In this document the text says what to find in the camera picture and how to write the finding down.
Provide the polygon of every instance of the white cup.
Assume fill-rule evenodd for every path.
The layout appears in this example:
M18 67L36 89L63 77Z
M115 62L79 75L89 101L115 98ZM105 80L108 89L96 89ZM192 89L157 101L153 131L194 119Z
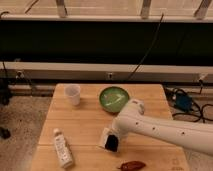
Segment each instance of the white cup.
M70 100L71 104L76 106L80 103L81 87L79 84L68 84L65 86L64 94Z

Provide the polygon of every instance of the white bottle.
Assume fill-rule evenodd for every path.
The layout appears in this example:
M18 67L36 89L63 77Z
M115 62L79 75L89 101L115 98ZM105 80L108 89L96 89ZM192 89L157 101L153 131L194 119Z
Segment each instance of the white bottle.
M74 164L69 145L65 140L64 135L59 129L54 129L54 145L59 159L60 166L67 168Z

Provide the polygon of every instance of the green object in bowl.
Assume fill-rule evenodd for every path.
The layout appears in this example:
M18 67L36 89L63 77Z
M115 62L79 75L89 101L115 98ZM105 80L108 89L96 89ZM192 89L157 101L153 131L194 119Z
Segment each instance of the green object in bowl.
M104 110L110 113L118 113L129 101L129 94L120 87L108 87L104 89L99 100Z

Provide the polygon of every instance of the red chili pepper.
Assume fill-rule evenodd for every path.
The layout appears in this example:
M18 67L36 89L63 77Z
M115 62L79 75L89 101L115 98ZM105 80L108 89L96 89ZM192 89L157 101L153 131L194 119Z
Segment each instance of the red chili pepper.
M146 164L141 161L130 161L123 163L120 168L121 171L136 171L145 167Z

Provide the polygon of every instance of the black panel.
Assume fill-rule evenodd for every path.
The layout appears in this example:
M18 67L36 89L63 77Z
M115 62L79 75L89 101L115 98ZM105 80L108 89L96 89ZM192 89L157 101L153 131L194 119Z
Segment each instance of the black panel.
M5 60L137 64L158 23L1 21ZM162 23L145 64L212 66L213 24Z

